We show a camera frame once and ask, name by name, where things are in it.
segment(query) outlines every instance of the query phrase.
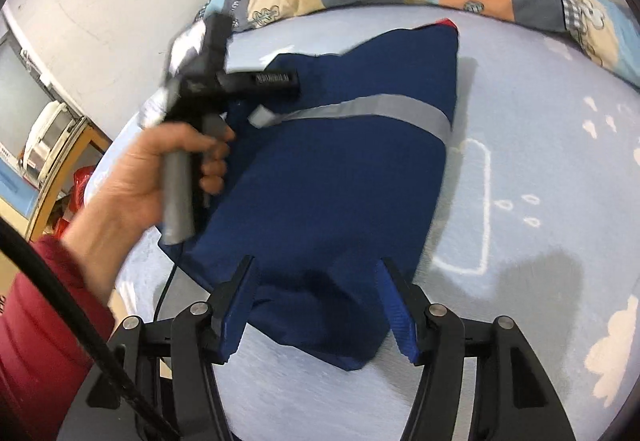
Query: navy blue fabric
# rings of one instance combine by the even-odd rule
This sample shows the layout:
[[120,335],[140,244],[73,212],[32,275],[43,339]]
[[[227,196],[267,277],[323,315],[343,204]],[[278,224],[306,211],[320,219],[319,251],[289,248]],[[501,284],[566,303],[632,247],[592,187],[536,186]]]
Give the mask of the navy blue fabric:
[[[285,113],[380,93],[417,98],[452,122],[455,28],[394,30],[342,56],[280,55],[302,96]],[[246,254],[260,266],[249,323],[345,370],[363,367],[388,332],[374,281],[380,257],[410,280],[433,216],[446,147],[429,132],[383,116],[293,120],[255,129],[237,104],[226,189],[206,230],[168,255],[206,289]]]

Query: wooden table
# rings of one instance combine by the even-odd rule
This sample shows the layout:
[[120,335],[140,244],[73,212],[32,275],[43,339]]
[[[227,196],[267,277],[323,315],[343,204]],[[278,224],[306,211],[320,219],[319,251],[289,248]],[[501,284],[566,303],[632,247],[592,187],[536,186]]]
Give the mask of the wooden table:
[[110,145],[111,140],[95,129],[89,119],[83,117],[78,121],[38,193],[36,206],[24,235],[27,240],[34,241],[42,235],[65,180],[86,148],[93,146],[104,154]]

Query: hand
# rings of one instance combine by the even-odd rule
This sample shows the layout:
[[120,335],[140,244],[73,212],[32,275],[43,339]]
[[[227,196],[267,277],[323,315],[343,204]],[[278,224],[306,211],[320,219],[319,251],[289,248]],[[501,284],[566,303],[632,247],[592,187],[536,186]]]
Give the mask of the hand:
[[200,134],[187,124],[167,123],[146,129],[114,165],[100,196],[108,198],[121,218],[142,233],[162,220],[162,157],[168,152],[205,152],[200,186],[219,194],[226,174],[226,142],[235,137],[230,128],[221,140]]
[[204,152],[200,186],[223,188],[229,142],[203,136],[187,124],[162,124],[143,131],[115,164],[100,190],[71,221],[62,243],[78,261],[87,289],[106,304],[118,272],[142,233],[162,219],[162,156],[174,150]]

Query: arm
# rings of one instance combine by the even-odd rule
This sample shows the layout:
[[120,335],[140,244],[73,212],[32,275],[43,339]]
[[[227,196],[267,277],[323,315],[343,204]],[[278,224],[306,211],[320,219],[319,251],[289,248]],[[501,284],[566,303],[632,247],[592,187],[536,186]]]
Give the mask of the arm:
[[[233,138],[230,129],[227,138]],[[222,190],[228,145],[185,124],[164,124],[140,134],[60,242],[43,237],[34,245],[104,339],[113,330],[106,303],[122,263],[162,217],[162,155],[177,149],[209,151],[200,185],[210,193]],[[0,316],[0,409],[8,409],[32,439],[52,440],[91,365],[42,295],[18,274]],[[0,432],[6,421],[0,413]]]

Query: gray reflective strip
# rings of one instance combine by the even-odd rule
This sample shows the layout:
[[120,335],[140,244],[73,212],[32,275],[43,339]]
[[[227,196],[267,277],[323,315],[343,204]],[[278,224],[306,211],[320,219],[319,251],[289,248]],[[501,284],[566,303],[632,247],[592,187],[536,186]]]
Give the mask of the gray reflective strip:
[[256,128],[263,128],[276,126],[287,120],[350,118],[351,116],[386,116],[401,120],[433,134],[445,145],[448,144],[451,135],[451,124],[439,108],[404,95],[372,95],[289,114],[276,114],[263,106],[258,106],[249,116],[249,123]]

